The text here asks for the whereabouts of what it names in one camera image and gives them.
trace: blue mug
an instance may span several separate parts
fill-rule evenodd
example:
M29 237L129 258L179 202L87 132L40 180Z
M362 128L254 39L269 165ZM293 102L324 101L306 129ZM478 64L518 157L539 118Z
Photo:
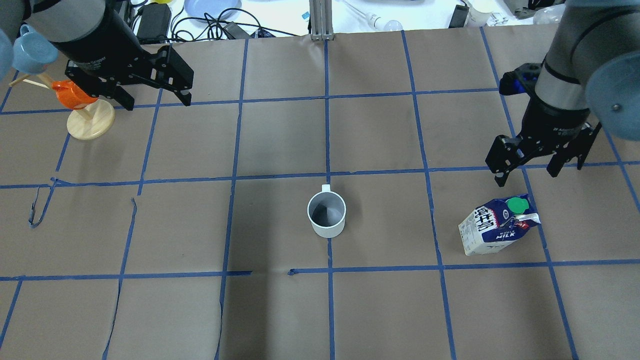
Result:
M13 67L26 74L37 75L47 70L58 58L58 50L31 26L20 27L20 37L13 43Z

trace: blue grid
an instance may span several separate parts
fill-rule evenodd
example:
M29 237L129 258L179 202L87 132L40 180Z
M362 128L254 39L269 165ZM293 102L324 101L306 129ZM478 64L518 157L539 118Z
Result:
M496 81L496 85L499 84L498 74L495 68L495 64L493 62L493 57L491 54L490 47L488 45L486 35L484 33L484 29L480 28L480 32L483 38L484 46L486 49L486 54L489 59L493 76ZM552 280L552 284L554 287L554 292L556 294L558 308L562 317L567 341L569 344L569 348L572 352L572 357L574 359L578 359L578 354L575 349L575 345L573 343L573 338L571 334L571 329L569 325L569 321L566 316L566 312L564 310L562 296L560 293L559 286L557 284L556 275L554 271L554 267L557 266L589 266L589 265L628 265L628 264L640 264L640 259L604 259L604 260L585 260L585 261L552 261L550 253L547 249L547 242L544 235L543 226L538 226L538 231L540 233L541 245L543 247L545 253L546 261L540 262L529 262L529 263L485 263L485 264L458 264L458 265L446 265L443 264L442 255L440 253L440 249L438 246L438 239L436 233L436 224L435 219L433 217L433 195L431 193L431 180L430 173L433 172L463 172L463 171L486 171L486 167L444 167L444 168L430 168L428 166L428 159L426 157L426 153L424 150L424 139L422 137L421 131L421 123L420 123L420 112L417 104L417 96L418 95L427 95L427 94L454 94L454 93L468 93L468 92L497 92L497 88L476 88L476 89L456 89L456 90L432 90L432 91L416 91L415 82L413 77L412 70L412 62L410 56L410 50L406 41L404 31L401 32L403 46L404 46L404 54L406 56L408 72L411 81L411 92L390 92L390 93L376 93L376 94L343 94L343 95L330 95L329 94L329 60L328 60L328 42L324 43L324 84L325 91L324 96L317 97L283 97L283 98L269 98L269 99L250 99L245 100L244 97L244 80L246 75L246 61L247 61L247 50L248 50L248 40L244 42L244 54L243 54L243 68L241 75L241 87L240 94L238 100L229 100L229 101L202 101L202 102L193 102L192 106L197 105L208 105L208 104L238 104L239 115L237 119L237 127L236 127L236 145L234 150L234 166L233 173L231 176L224 177L199 177L199 178L178 178L178 179L145 179L145 170L147 167L147 160L149 154L152 149L152 141L154 135L155 124L157 120L157 114L161 107L170 107L170 106L182 106L181 103L161 103L162 90L160 89L157 101L155 104L144 104L144 105L136 105L135 108L154 108L154 117L152 121L152 125L150 128L150 133L147 142L147 148L145 151L145 158L143 161L143 166L140 174L139 181L120 181L120 182L105 182L105 183L69 183L66 181L62 181L57 177L51 179L51 184L9 184L9 185L0 185L0 189L14 189L14 188L48 188L49 195L47 197L46 203L42 210L41 218L44 218L47 208L49 206L49 202L54 193L55 188L61 187L77 187L77 186L127 186L127 185L137 185L138 186L138 195L141 195L143 186L145 184L154 184L154 183L182 183L182 182L206 182L206 181L231 181L231 190L230 190L230 200L229 200L229 209L228 209L228 218L227 218L227 233L225 237L225 251L224 251L224 260L223 260L223 270L219 272L185 272L185 273L161 273L161 274L125 274L125 268L127 263L127 257L129 252L129 245L131 244L131 236L135 225L135 215L137 212L137 207L135 205L135 201L133 202L133 211L131 215L131 224L129 227L129 232L127 234L127 240L125 244L125 250L122 259L122 265L119 274L90 274L90 275L21 275L15 277L0 277L0 281L16 281L16 289L13 294L12 302L6 316L6 320L4 321L4 325L2 328L2 333L0 333L0 347L2 347L4 337L6 336L6 332L13 314L13 310L15 308L16 302L19 298L20 289L22 287L22 283L24 281L57 281L57 280L89 280L89 279L117 279L118 280L118 297L116 300L119 301L120 290L122 289L122 281L124 279L156 279L156 278L181 278L181 277L221 277L221 286L220 286L220 308L221 314L224 308L224 300L225 300L225 288L227 283L227 277L229 276L249 276L251 275L251 271L228 271L228 255L230 248L230 235L232 228L232 217L233 217L233 207L234 207L234 196L235 196L235 188L237 181L250 180L250 179L279 179L279 178L292 178L292 177L325 177L326 182L331 182L331 176L366 176L366 175L374 175L374 174L409 174L409 173L423 173L425 175L426 181L426 192L429 200L429 212L431 215L431 225L433 229L433 237L434 244L436 249L436 257L437 257L437 265L414 265L414 266L354 266L354 267L333 267L333 252L332 252L332 239L328 239L327 241L327 253L328 253L328 262L326 268L295 268L289 271L289 275L295 274L327 274L328 275L328 318L329 318L329 336L330 336L330 358L332 360L335 359L335 329L334 329L334 318L333 318L333 274L334 273L344 273L344 272L389 272L389 271L438 271L440 273L440 283L441 283L441 291L442 291L442 301L443 301L443 310L445 315L445 322L447 326L447 335L449 338L449 347L451 351L451 358L456 359L456 350L454 344L454 336L453 329L451 325L451 315L449 312L449 301L447 298L447 286L445 280L445 270L468 270L468 269L486 269L486 268L535 268L535 267L547 267L550 273L550 278ZM56 113L56 112L66 112L69 111L67 109L51 109L51 110L33 110L33 111L3 111L4 106L10 96L11 88L5 93L4 99L0 104L0 115L18 115L18 114L33 114L33 113ZM417 132L419 135L419 143L420 143L420 153L422 156L423 168L411 168L411 169L400 169L400 170L363 170L356 172L332 172L330 167L330 99L342 99L342 98L357 98L357 97L392 97L392 96L402 96L402 95L411 95L413 99L413 107L416 118L416 126ZM238 161L238 150L239 150L239 142L240 142L240 131L241 131L241 121L242 121L242 111L243 111L243 103L244 102L277 102L277 101L306 101L306 100L314 100L314 99L324 99L325 104L325 126L326 126L326 172L322 173L303 173L303 174L277 174L277 175L259 175L259 176L238 176L237 175L237 161ZM515 136L515 129L513 123L511 121L511 117L509 115L509 111L506 106L506 102L504 100L504 96L500 96L502 106L504 109L504 113L507 118L507 122L509 125L509 129L511 131L511 135ZM586 163L585 167L620 167L623 177L625 178L626 184L629 188L630 194L635 202L635 205L640 212L640 202L638 201L637 193L630 181L625 165L640 165L640 161L622 161L619 152L616 149L616 146L610 136L609 133L605 131L605 135L609 141L609 144L613 150L613 153L616 157L616 161L611 162L601 162L601 163ZM70 136L67 135L65 138L65 143L63 145L60 158L56 165L56 172L60 170L62 165L65 152L67 150L67 145L69 142ZM531 184L529 181L529 176L527 174L528 169L532 168L545 168L546 165L524 165L521 167L525 184L528 192L531 194L532 203L535 205L535 197L531 189ZM576 164L567 164L565 167L576 167ZM221 318L221 327L220 327L220 336L223 331L223 324ZM103 360L107 357L108 354L109 343L105 348L103 353ZM220 339L218 339L218 349L216 351L215 360L218 360L220 357Z

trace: yellow object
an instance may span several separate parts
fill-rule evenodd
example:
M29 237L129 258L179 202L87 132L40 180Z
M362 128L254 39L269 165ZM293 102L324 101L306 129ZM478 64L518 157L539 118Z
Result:
M84 109L72 111L67 119L67 130L78 140L95 139L109 130L115 117L113 106L99 99Z

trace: green cap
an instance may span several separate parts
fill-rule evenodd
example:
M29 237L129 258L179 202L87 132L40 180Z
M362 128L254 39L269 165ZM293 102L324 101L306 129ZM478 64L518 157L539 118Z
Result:
M521 197L512 197L507 200L507 206L512 213L520 215L529 209L529 201Z

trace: orange mug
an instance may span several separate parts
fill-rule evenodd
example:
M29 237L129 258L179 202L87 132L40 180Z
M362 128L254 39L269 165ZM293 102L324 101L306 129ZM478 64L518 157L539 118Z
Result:
M84 109L98 100L97 97L87 95L71 80L55 81L51 88L56 91L58 101L71 110Z

